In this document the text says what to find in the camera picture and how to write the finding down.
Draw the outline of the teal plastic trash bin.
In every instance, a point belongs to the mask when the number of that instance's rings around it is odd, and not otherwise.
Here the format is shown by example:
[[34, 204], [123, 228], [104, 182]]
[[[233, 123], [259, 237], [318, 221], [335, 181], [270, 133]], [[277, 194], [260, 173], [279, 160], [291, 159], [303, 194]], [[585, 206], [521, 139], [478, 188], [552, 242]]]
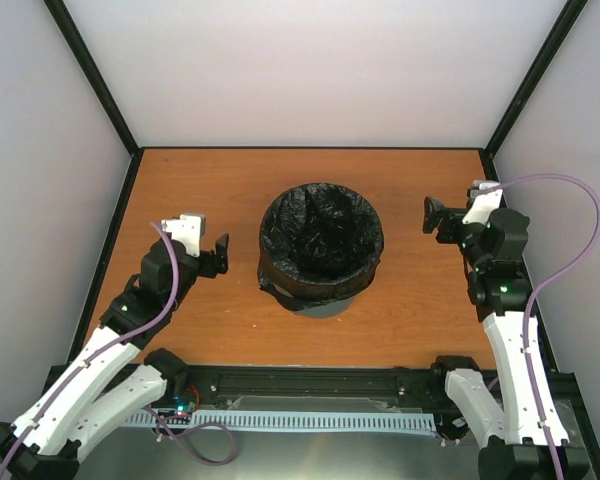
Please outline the teal plastic trash bin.
[[354, 297], [345, 300], [334, 301], [328, 304], [314, 306], [295, 312], [295, 315], [313, 319], [325, 319], [337, 317], [345, 312], [354, 302]]

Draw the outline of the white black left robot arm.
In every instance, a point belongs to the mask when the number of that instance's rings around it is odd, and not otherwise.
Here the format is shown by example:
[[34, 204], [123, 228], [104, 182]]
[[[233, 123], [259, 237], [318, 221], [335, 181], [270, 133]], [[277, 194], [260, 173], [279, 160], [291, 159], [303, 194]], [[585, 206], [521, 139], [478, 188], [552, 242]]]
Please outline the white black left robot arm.
[[141, 408], [181, 400], [187, 365], [161, 348], [117, 385], [112, 380], [165, 328], [200, 277], [228, 270], [228, 235], [194, 252], [197, 234], [162, 232], [82, 351], [32, 407], [0, 422], [0, 478], [72, 479], [87, 456]]

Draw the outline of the black frame post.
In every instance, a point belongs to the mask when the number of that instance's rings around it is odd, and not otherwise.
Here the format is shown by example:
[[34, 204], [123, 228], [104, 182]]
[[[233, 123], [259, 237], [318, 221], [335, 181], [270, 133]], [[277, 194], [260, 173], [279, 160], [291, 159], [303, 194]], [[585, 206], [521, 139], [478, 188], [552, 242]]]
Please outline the black frame post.
[[548, 71], [555, 56], [588, 3], [588, 0], [568, 0], [564, 3], [484, 148], [484, 154], [488, 159], [493, 159], [504, 144], [526, 104], [540, 84], [544, 74]]
[[136, 142], [67, 5], [62, 0], [44, 0], [43, 3], [78, 63], [93, 93], [102, 106], [125, 150], [130, 156], [134, 156], [140, 150], [140, 147], [138, 146], [138, 143]]

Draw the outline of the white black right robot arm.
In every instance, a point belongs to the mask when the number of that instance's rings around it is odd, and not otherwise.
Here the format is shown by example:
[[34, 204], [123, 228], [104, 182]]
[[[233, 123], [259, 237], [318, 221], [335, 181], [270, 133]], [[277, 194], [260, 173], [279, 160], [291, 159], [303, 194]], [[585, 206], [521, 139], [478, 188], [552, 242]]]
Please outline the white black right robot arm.
[[501, 194], [476, 196], [466, 208], [427, 197], [422, 230], [458, 246], [468, 295], [496, 361], [499, 399], [467, 357], [439, 357], [446, 396], [458, 407], [480, 447], [482, 479], [582, 479], [588, 454], [571, 443], [556, 411], [538, 340], [525, 309], [532, 287], [522, 272], [530, 220], [505, 208]]

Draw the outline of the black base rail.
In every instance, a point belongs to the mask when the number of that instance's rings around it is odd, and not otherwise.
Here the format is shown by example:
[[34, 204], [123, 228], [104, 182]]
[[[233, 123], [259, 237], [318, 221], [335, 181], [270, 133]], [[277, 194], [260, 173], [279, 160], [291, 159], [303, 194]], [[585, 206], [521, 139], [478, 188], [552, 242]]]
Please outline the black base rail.
[[244, 396], [360, 398], [425, 412], [457, 409], [429, 369], [190, 365], [185, 386], [197, 390], [202, 405], [219, 409]]

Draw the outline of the metal base plate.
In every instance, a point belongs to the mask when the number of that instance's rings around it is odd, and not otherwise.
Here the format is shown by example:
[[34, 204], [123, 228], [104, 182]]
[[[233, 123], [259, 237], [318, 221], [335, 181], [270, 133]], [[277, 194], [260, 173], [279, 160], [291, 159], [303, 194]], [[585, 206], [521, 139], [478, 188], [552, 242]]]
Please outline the metal base plate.
[[175, 412], [139, 411], [72, 479], [482, 479], [473, 435], [236, 432], [171, 428]]

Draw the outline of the black plastic trash bag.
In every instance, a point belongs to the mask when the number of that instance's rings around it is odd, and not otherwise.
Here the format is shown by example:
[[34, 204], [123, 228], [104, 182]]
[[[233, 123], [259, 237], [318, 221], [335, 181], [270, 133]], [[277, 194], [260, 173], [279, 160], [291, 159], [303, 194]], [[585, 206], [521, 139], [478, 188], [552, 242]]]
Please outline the black plastic trash bag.
[[348, 303], [373, 282], [384, 251], [380, 217], [358, 192], [308, 183], [281, 193], [258, 236], [259, 289], [295, 313]]

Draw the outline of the black right rear frame post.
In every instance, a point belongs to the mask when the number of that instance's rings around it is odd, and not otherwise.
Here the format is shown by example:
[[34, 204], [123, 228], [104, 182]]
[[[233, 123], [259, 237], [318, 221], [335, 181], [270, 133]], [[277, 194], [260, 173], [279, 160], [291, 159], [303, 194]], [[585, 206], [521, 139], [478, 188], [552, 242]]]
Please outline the black right rear frame post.
[[588, 3], [588, 0], [568, 0], [564, 3], [484, 148], [484, 154], [488, 159], [493, 159], [504, 144], [526, 104], [540, 84], [544, 74], [548, 71], [555, 56]]

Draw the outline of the black left rear frame post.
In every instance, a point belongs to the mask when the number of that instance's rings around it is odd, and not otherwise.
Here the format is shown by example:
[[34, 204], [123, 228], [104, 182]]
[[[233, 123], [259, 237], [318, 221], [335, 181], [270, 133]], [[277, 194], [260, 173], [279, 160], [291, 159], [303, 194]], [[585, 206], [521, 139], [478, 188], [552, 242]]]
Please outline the black left rear frame post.
[[138, 146], [138, 143], [136, 142], [67, 5], [62, 0], [44, 0], [43, 3], [78, 63], [93, 93], [102, 106], [125, 150], [130, 156], [134, 156], [140, 150], [140, 147]]

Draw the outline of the small green-lit circuit board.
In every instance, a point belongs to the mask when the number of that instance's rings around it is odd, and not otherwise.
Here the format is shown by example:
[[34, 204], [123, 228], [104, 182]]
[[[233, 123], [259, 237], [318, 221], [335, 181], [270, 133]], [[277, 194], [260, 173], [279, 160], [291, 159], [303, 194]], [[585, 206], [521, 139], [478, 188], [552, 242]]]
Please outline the small green-lit circuit board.
[[194, 392], [185, 392], [174, 398], [174, 412], [179, 415], [191, 415], [200, 406], [200, 398]]

